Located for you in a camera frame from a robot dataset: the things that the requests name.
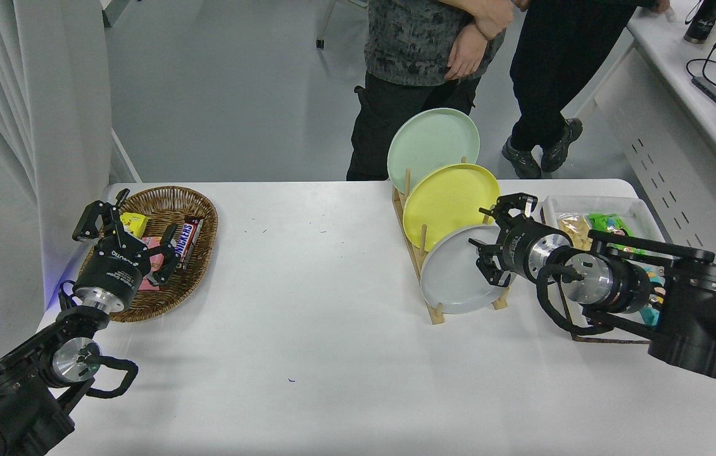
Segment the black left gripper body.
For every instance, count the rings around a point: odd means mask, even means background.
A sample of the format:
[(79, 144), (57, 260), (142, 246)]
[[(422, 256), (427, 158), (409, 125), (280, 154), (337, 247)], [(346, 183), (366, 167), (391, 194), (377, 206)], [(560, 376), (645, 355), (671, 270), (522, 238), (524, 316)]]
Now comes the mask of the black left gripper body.
[(139, 256), (142, 242), (99, 242), (82, 271), (82, 288), (103, 289), (113, 295), (134, 295), (149, 272), (149, 260)]

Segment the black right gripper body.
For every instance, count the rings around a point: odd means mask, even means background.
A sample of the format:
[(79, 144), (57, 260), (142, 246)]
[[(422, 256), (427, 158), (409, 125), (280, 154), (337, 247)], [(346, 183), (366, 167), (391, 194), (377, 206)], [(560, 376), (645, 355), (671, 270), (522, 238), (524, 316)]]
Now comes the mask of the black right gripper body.
[(536, 279), (551, 256), (551, 228), (528, 217), (501, 221), (503, 263), (526, 279)]

